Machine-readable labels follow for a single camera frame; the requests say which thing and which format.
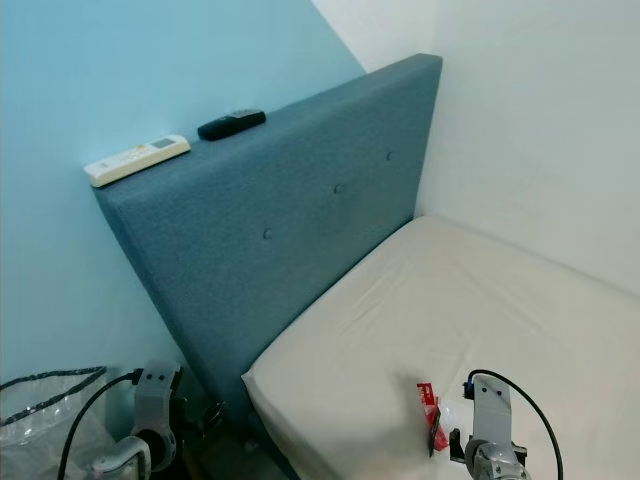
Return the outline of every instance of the mattress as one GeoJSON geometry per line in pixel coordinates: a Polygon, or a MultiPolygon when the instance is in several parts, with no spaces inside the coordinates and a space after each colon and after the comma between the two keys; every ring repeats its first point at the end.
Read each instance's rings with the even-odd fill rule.
{"type": "MultiPolygon", "coordinates": [[[[462,382],[493,369],[545,412],[567,478],[637,478],[640,299],[436,217],[414,220],[309,307],[243,378],[306,479],[468,480],[428,458],[416,383],[471,433],[462,382]]],[[[556,478],[544,426],[512,392],[513,439],[556,478]]]]}

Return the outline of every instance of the upholstered headboard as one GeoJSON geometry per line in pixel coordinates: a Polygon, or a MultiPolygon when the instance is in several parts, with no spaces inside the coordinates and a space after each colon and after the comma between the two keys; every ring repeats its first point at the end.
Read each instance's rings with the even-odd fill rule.
{"type": "Polygon", "coordinates": [[[251,408],[240,375],[411,220],[441,66],[416,55],[95,190],[189,364],[236,426],[251,408]]]}

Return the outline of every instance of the plastic bag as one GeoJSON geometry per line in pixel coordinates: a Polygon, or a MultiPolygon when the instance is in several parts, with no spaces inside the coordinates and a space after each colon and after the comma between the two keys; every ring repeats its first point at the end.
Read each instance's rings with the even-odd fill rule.
{"type": "MultiPolygon", "coordinates": [[[[55,480],[69,428],[104,385],[105,367],[47,372],[0,386],[0,478],[55,480]]],[[[87,478],[87,467],[114,442],[98,400],[73,439],[66,479],[87,478]]]]}

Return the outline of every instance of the bed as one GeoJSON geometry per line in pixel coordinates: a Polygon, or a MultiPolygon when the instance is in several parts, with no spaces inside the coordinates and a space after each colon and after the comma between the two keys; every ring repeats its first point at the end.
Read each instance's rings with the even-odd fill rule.
{"type": "MultiPolygon", "coordinates": [[[[413,219],[441,67],[416,55],[96,197],[227,422],[289,478],[468,478],[427,458],[416,383],[470,433],[461,383],[476,367],[534,396],[570,478],[635,478],[640,300],[413,219]]],[[[514,439],[533,478],[554,478],[517,401],[514,439]]]]}

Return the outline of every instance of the black remote control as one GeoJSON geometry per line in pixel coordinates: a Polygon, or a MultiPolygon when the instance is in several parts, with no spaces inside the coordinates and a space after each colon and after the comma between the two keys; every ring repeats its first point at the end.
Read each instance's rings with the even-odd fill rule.
{"type": "Polygon", "coordinates": [[[266,120],[267,116],[262,110],[238,110],[198,127],[198,136],[202,140],[220,140],[266,120]]]}

